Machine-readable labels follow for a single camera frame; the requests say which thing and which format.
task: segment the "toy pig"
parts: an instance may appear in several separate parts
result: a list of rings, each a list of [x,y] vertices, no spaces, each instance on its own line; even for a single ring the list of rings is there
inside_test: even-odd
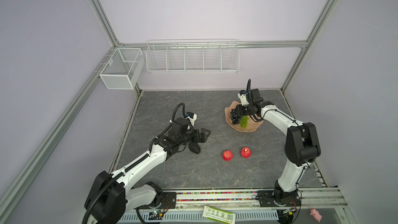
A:
[[[319,214],[318,211],[316,211],[315,208],[311,209],[311,214],[318,222],[321,222],[322,216]]]

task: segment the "apple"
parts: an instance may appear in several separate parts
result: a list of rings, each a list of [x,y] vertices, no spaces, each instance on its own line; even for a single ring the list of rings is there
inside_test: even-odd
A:
[[[231,160],[232,157],[233,157],[232,151],[230,151],[230,150],[227,150],[227,151],[225,151],[225,152],[222,154],[222,158],[224,158],[225,161]]]
[[[250,151],[250,149],[249,149],[248,147],[245,147],[245,148],[243,148],[243,149],[240,151],[240,154],[241,154],[242,157],[248,158],[248,157],[250,157],[250,155],[251,155],[251,151]]]

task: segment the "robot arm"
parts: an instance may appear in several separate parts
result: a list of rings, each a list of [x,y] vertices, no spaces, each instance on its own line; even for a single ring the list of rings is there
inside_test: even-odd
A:
[[[180,106],[183,106],[184,118],[174,119]],[[184,151],[187,145],[190,151],[199,154],[201,149],[198,143],[206,142],[211,133],[204,128],[200,131],[194,129],[196,114],[185,113],[184,108],[183,103],[177,106],[171,124],[152,140],[149,149],[141,156],[112,174],[103,171],[96,177],[84,205],[87,211],[83,224],[87,223],[90,214],[101,224],[115,224],[126,211],[143,205],[160,206],[162,189],[155,183],[147,182],[136,189],[132,187],[154,167],[175,153]],[[184,146],[182,151],[179,151],[180,146]]]
[[[273,198],[284,205],[297,195],[297,184],[304,170],[321,154],[316,128],[279,110],[272,102],[264,101],[258,89],[251,90],[250,79],[246,90],[238,93],[241,105],[234,109],[238,116],[248,115],[253,121],[267,120],[286,135],[287,161],[281,177],[276,181]]]

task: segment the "grape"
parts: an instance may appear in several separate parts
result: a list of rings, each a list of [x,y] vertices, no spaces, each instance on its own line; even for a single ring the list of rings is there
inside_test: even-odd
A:
[[[241,116],[238,116],[235,113],[235,109],[231,110],[231,120],[232,120],[232,124],[239,124],[240,120],[241,120]]]
[[[240,126],[246,128],[248,126],[249,117],[243,116],[240,121]]]

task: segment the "gray floor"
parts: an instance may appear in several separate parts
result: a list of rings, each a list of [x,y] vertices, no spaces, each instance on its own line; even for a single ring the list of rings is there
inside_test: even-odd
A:
[[[131,162],[148,149],[150,140],[167,127],[173,110],[184,102],[186,112],[197,114],[195,128],[211,130],[206,143],[200,144],[198,155],[187,148],[146,174],[140,187],[153,181],[163,189],[254,187],[273,188],[286,164],[285,136],[265,121],[254,132],[238,132],[225,121],[225,107],[239,101],[238,91],[158,91],[143,92],[130,134],[123,148],[118,168]],[[289,113],[279,91],[261,91],[261,96]],[[176,116],[181,117],[181,109]],[[251,149],[251,157],[240,156],[243,147]],[[234,157],[226,162],[225,150]],[[307,169],[300,187],[321,187],[313,169]]]

